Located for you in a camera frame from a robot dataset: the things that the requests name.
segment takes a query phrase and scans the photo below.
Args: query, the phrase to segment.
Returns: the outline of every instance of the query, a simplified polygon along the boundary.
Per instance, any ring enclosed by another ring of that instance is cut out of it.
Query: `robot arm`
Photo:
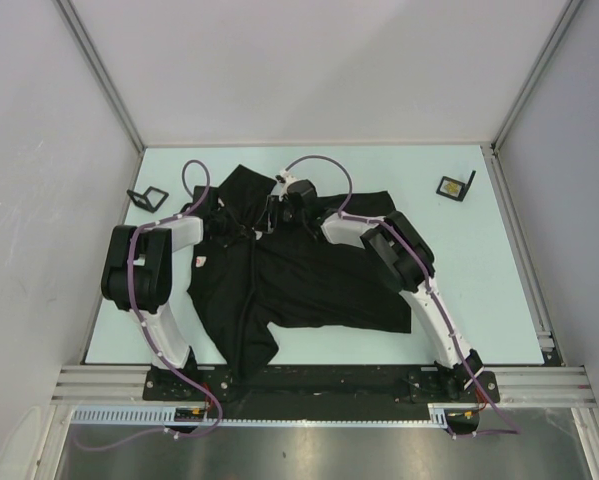
[[[128,251],[136,227],[119,225],[112,231],[108,256],[101,281],[104,298],[115,302],[139,325],[128,298]],[[163,227],[139,235],[135,255],[134,285],[139,310],[157,351],[176,368],[183,368],[190,355],[190,345],[179,331],[168,299],[172,290],[172,254],[203,239],[203,221],[183,217]],[[165,369],[157,355],[152,364]]]
[[[386,225],[405,240],[419,257],[428,271],[427,280],[421,266],[397,241]],[[334,213],[323,221],[321,230],[330,243],[364,248],[371,255],[383,283],[398,292],[408,302],[421,322],[435,348],[438,367],[448,371],[461,389],[468,388],[472,383],[472,377],[466,371],[462,358],[449,335],[450,329],[441,314],[442,309],[446,312],[450,328],[455,332],[454,336],[461,352],[469,353],[466,361],[475,377],[483,371],[483,364],[476,350],[458,332],[454,321],[447,314],[448,309],[434,278],[434,255],[406,217],[396,211],[385,218]]]

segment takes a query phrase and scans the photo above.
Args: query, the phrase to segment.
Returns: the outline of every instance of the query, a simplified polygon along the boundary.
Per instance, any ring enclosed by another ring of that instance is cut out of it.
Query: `metal floor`
[[[482,427],[500,425],[491,411]],[[59,480],[590,479],[569,409],[513,413],[521,436],[452,441],[438,429],[221,428],[202,439],[155,434],[104,453],[142,428],[75,425]]]

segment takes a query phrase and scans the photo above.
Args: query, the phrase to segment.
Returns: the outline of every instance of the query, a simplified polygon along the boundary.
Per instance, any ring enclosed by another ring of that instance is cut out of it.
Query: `table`
[[[542,364],[530,310],[479,146],[330,146],[149,148],[135,190],[155,186],[170,196],[155,214],[131,205],[126,223],[138,225],[179,211],[189,201],[181,185],[186,160],[202,160],[219,185],[239,165],[274,177],[307,154],[339,160],[350,172],[354,191],[388,190],[397,206],[433,250],[439,288],[457,325],[485,364]],[[442,176],[467,181],[476,176],[462,203],[435,193]],[[334,165],[308,160],[293,174],[310,179],[320,195],[345,193],[347,182]],[[203,172],[188,170],[191,185]],[[173,256],[171,306],[184,337],[201,364],[225,363],[206,335],[186,293],[192,249]],[[413,316],[412,333],[396,334],[347,327],[288,329],[269,325],[279,344],[272,364],[431,364],[433,349]],[[86,363],[145,364],[150,352],[137,326],[103,300]]]

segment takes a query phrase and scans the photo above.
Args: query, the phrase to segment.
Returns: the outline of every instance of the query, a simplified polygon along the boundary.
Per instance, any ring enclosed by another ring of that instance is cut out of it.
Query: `gray wall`
[[[599,0],[584,3],[501,158],[558,340],[599,402]]]
[[[0,448],[84,338],[137,158],[53,3],[0,1]]]
[[[74,3],[157,146],[488,141],[566,0]]]

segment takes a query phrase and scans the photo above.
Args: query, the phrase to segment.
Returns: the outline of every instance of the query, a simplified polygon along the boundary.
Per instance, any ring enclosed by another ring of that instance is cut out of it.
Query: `small black stand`
[[[472,180],[475,178],[476,173],[476,170],[472,171],[468,183],[463,183],[450,177],[442,177],[437,187],[437,194],[455,202],[463,202],[463,199],[468,194],[468,190],[470,190],[470,185],[472,185]]]
[[[150,202],[150,198],[148,198],[148,195],[152,192],[157,192],[162,195],[156,205],[153,205]],[[170,195],[168,192],[164,192],[156,187],[148,187],[144,193],[138,193],[133,190],[126,190],[126,193],[130,197],[130,200],[132,200],[132,203],[135,204],[135,207],[141,208],[142,210],[146,210],[150,213],[155,213],[157,210],[159,210],[159,207],[163,205],[163,202],[165,202],[166,198],[168,198],[168,195]]]

